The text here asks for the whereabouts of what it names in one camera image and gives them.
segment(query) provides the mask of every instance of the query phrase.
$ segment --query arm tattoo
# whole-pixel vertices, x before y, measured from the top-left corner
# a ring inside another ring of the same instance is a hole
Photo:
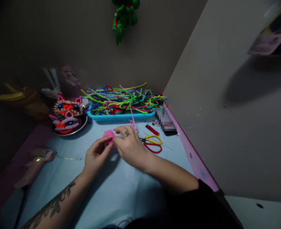
[[[128,137],[128,136],[130,135],[130,132],[127,130],[127,131],[125,132],[125,135],[126,135],[126,137]]]
[[[54,214],[57,212],[60,212],[60,205],[59,202],[62,202],[65,199],[65,196],[70,195],[70,189],[72,186],[74,186],[76,183],[73,181],[71,182],[66,188],[64,188],[58,195],[55,196],[51,201],[49,201],[48,204],[46,204],[36,215],[34,215],[23,227],[22,229],[30,229],[31,224],[34,222],[33,229],[35,229],[41,222],[42,216],[44,215],[44,218],[46,218],[50,213],[50,218],[54,216]]]

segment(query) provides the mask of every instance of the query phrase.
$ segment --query black sleeve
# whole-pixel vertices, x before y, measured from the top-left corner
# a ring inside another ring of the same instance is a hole
[[[171,224],[180,228],[241,228],[213,190],[202,180],[199,189],[167,196]]]

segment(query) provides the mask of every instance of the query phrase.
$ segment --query yellow scissors handle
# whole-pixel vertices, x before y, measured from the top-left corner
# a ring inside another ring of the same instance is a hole
[[[151,139],[150,139],[151,137],[156,137],[156,138],[158,138],[158,139],[160,140],[160,142],[155,142],[155,141],[151,140]],[[157,135],[149,135],[149,136],[146,137],[146,140],[149,141],[149,142],[152,142],[152,143],[154,143],[154,144],[158,144],[158,145],[162,145],[162,144],[163,144],[162,139],[161,139],[159,136],[157,136]]]

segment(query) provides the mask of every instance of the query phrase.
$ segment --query hanging green plush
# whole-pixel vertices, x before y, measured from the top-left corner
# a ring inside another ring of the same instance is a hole
[[[119,6],[113,21],[113,30],[116,30],[116,44],[120,45],[126,28],[137,23],[137,16],[134,10],[139,8],[140,0],[112,0],[112,2]]]

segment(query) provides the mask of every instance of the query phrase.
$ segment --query left hand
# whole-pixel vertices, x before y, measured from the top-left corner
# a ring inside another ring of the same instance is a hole
[[[114,146],[113,144],[108,144],[104,147],[105,142],[110,139],[110,137],[99,138],[86,151],[85,165],[82,171],[82,174],[85,177],[89,179],[96,177],[100,169],[103,167],[112,147]]]

